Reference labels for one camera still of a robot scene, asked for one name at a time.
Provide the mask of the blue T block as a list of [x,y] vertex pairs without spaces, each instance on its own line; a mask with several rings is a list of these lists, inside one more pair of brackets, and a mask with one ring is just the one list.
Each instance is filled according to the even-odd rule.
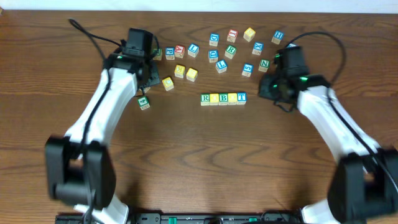
[[237,93],[237,104],[245,105],[247,102],[247,94],[246,92],[238,92]]

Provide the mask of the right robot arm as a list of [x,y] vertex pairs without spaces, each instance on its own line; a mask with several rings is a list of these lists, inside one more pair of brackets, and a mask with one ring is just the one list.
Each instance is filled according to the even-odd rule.
[[338,101],[323,75],[312,75],[301,47],[274,57],[275,72],[264,75],[259,96],[297,109],[316,128],[337,163],[326,199],[301,208],[302,223],[365,223],[397,213],[397,150],[383,149]]

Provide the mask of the green B block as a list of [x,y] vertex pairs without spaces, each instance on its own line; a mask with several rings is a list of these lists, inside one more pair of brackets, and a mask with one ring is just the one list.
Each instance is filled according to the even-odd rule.
[[228,105],[228,94],[220,93],[219,94],[219,105]]

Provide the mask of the yellow O block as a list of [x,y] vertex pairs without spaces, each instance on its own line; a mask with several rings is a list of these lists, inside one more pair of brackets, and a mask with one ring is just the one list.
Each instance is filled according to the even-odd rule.
[[218,93],[211,93],[210,94],[210,105],[214,106],[214,105],[219,105],[220,103],[220,96]]
[[238,94],[237,93],[228,93],[228,104],[236,105],[238,102]]

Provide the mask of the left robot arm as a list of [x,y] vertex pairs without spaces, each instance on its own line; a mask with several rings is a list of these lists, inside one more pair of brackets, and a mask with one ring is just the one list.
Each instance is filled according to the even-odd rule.
[[45,143],[49,196],[73,205],[83,223],[127,223],[129,207],[115,194],[108,147],[137,91],[159,83],[153,60],[159,49],[152,33],[131,28],[127,41],[103,57],[97,89],[81,116],[64,136]]

